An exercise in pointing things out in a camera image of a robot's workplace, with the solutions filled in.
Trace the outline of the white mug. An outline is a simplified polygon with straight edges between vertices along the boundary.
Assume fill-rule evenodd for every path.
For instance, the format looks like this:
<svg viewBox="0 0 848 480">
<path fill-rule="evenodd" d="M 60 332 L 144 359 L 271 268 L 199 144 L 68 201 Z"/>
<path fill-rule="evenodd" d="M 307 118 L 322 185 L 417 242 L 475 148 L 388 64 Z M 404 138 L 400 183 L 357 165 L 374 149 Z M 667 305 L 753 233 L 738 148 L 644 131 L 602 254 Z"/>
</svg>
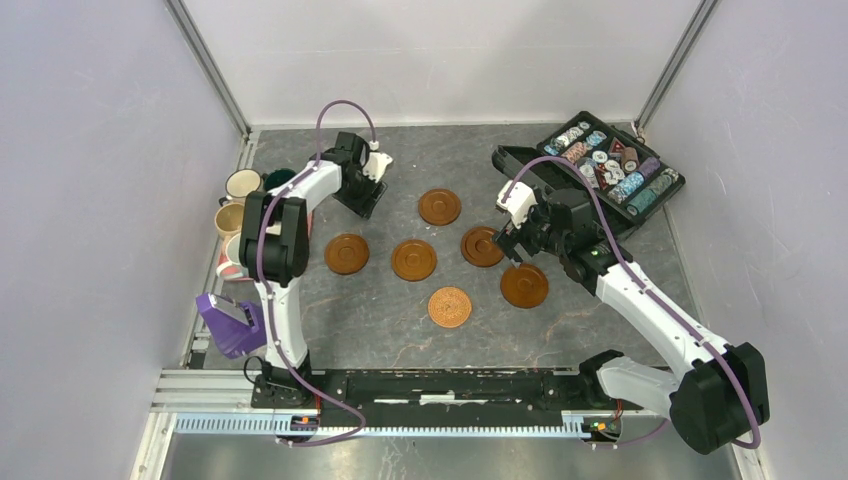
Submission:
<svg viewBox="0 0 848 480">
<path fill-rule="evenodd" d="M 247 281 L 249 279 L 246 268 L 239 260 L 239 245 L 241 234 L 227 237 L 221 247 L 216 275 L 223 281 Z"/>
</svg>

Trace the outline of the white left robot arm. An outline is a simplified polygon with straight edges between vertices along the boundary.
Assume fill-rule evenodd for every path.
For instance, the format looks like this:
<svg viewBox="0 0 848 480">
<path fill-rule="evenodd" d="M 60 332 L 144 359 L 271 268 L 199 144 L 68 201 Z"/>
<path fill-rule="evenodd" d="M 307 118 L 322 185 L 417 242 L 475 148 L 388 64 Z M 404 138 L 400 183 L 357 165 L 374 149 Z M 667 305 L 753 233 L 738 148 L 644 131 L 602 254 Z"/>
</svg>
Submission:
<svg viewBox="0 0 848 480">
<path fill-rule="evenodd" d="M 259 293 L 267 347 L 256 379 L 261 401 L 302 407 L 315 395 L 300 313 L 300 283 L 310 256 L 309 216 L 335 198 L 367 219 L 386 190 L 391 164 L 376 140 L 349 132 L 294 177 L 247 197 L 238 257 Z"/>
</svg>

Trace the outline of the woven rattan coaster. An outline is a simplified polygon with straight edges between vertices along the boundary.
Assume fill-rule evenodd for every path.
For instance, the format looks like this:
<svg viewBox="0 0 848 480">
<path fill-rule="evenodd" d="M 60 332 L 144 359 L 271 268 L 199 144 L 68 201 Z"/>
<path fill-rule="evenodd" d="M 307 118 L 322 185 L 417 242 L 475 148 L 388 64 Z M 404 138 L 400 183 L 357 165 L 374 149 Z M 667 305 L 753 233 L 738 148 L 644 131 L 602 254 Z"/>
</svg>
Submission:
<svg viewBox="0 0 848 480">
<path fill-rule="evenodd" d="M 429 298 L 427 311 L 430 319 L 443 328 L 457 328 L 472 314 L 470 296 L 458 287 L 443 287 Z"/>
</svg>

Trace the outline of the beige mug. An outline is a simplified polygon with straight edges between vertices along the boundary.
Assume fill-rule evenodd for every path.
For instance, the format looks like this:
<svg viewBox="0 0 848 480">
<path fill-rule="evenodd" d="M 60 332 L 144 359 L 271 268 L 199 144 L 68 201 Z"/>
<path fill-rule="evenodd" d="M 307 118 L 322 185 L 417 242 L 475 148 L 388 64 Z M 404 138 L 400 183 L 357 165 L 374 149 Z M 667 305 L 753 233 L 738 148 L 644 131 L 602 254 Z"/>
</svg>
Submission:
<svg viewBox="0 0 848 480">
<path fill-rule="evenodd" d="M 225 202 L 217 210 L 214 223 L 218 236 L 226 240 L 241 231 L 245 206 L 239 202 Z"/>
</svg>

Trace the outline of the brown wooden coaster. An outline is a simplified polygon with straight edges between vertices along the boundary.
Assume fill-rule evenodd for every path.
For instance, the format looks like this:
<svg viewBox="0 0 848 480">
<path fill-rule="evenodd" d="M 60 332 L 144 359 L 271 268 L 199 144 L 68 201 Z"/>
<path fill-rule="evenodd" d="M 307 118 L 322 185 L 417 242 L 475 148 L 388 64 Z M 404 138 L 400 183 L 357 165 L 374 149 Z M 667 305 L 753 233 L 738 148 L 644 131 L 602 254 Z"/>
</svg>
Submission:
<svg viewBox="0 0 848 480">
<path fill-rule="evenodd" d="M 463 258 L 475 267 L 488 268 L 498 264 L 504 254 L 494 243 L 496 231 L 488 226 L 476 226 L 469 229 L 460 241 Z"/>
<path fill-rule="evenodd" d="M 511 266 L 504 271 L 500 280 L 500 290 L 504 299 L 511 305 L 532 309 L 541 305 L 547 298 L 549 283 L 541 269 L 529 263 L 518 267 Z"/>
<path fill-rule="evenodd" d="M 451 190 L 437 188 L 424 193 L 418 202 L 419 216 L 428 224 L 446 226 L 461 214 L 461 200 Z"/>
<path fill-rule="evenodd" d="M 422 281 L 436 269 L 438 258 L 435 249 L 427 242 L 410 239 L 398 244 L 391 256 L 394 273 L 409 282 Z"/>
<path fill-rule="evenodd" d="M 341 234 L 330 240 L 324 251 L 327 267 L 339 275 L 351 275 L 365 267 L 370 258 L 367 241 L 356 234 Z"/>
</svg>

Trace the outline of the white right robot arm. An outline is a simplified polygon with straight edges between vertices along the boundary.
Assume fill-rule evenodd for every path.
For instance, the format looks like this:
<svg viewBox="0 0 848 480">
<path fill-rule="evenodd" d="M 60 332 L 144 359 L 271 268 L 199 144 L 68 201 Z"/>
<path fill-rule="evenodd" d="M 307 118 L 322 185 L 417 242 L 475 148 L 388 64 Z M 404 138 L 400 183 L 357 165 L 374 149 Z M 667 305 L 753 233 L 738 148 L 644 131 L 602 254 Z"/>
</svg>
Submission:
<svg viewBox="0 0 848 480">
<path fill-rule="evenodd" d="M 536 253 L 623 316 L 666 361 L 666 369 L 608 350 L 579 366 L 577 392 L 591 408 L 612 401 L 660 415 L 694 451 L 734 444 L 756 449 L 768 421 L 765 361 L 751 344 L 732 345 L 687 314 L 616 240 L 597 195 L 586 189 L 544 192 L 506 183 L 496 206 L 509 221 L 494 237 L 513 262 Z"/>
</svg>

